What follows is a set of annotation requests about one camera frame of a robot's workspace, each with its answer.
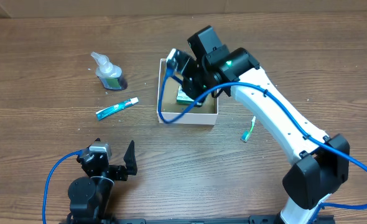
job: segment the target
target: green label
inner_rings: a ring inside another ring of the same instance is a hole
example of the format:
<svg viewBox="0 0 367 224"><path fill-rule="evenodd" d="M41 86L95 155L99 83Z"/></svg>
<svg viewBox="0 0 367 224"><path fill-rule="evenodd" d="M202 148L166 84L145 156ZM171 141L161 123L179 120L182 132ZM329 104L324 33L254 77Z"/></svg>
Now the green label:
<svg viewBox="0 0 367 224"><path fill-rule="evenodd" d="M111 88L120 89L120 83L117 78L105 78L106 82Z"/></svg>

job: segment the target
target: wooden table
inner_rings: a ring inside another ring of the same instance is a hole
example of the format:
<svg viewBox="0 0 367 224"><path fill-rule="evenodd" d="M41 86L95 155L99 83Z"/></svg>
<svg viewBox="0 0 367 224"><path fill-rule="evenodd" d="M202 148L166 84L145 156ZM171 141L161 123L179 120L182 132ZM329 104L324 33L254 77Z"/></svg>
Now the wooden table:
<svg viewBox="0 0 367 224"><path fill-rule="evenodd" d="M117 182L109 203L119 218L217 218L276 214L287 194L286 157L261 123L239 139L251 113L223 95L214 127L159 124L160 58L213 25L231 50L244 47L283 95L311 122L343 133L367 164L367 12L207 16L0 19L0 223L40 223L44 184L62 156L96 138L122 164L135 140L138 174ZM105 91L92 51L106 54L128 80ZM139 104L103 121L95 112L137 96ZM69 213L67 189L84 176L68 159L54 173L48 223ZM367 202L367 174L350 178L329 200ZM338 223L367 223L367 210L328 208Z"/></svg>

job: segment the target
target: toothpaste tube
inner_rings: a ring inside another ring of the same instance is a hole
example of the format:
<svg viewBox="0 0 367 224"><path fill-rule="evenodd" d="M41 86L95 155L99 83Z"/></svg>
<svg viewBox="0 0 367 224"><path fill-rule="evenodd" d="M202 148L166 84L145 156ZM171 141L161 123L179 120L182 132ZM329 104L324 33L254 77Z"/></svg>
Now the toothpaste tube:
<svg viewBox="0 0 367 224"><path fill-rule="evenodd" d="M136 103L138 103L138 97L131 98L129 100L126 100L124 102L118 103L116 105L110 106L108 108L105 108L103 110L100 110L96 112L96 117L98 118L98 121L102 120L103 118L106 118L114 113L117 113L118 111L124 110Z"/></svg>

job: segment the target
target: bottle cap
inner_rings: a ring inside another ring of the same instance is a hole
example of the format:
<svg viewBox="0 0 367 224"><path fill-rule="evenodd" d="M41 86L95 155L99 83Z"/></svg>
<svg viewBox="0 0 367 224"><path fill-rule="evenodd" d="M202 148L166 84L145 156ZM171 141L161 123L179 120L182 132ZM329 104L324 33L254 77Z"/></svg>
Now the bottle cap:
<svg viewBox="0 0 367 224"><path fill-rule="evenodd" d="M109 58L106 55L101 55L95 52L91 53L91 56L95 59L96 63L99 65L99 70L104 75L112 72L113 64L110 63Z"/></svg>

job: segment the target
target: white box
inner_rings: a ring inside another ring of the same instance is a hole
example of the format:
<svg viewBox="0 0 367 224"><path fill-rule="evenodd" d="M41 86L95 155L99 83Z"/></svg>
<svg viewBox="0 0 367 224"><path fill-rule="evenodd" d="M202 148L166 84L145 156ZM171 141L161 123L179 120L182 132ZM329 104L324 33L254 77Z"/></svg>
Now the white box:
<svg viewBox="0 0 367 224"><path fill-rule="evenodd" d="M157 89L157 108L159 107L159 97L160 97L160 89L165 75L165 59L160 59L160 69L159 69L159 87ZM164 119L173 119L178 116L181 111L183 111L188 105L179 105L177 104L177 94L178 94L179 84L169 78L167 83L165 84L164 95L161 113ZM160 119L159 112L156 109L157 117L159 118L159 122L163 123ZM209 124L214 125L216 122L216 118L218 116L218 98L214 99L211 95L208 95L206 100L203 103L202 107L194 107L187 114L185 114L182 118L180 118L175 123L179 124Z"/></svg>

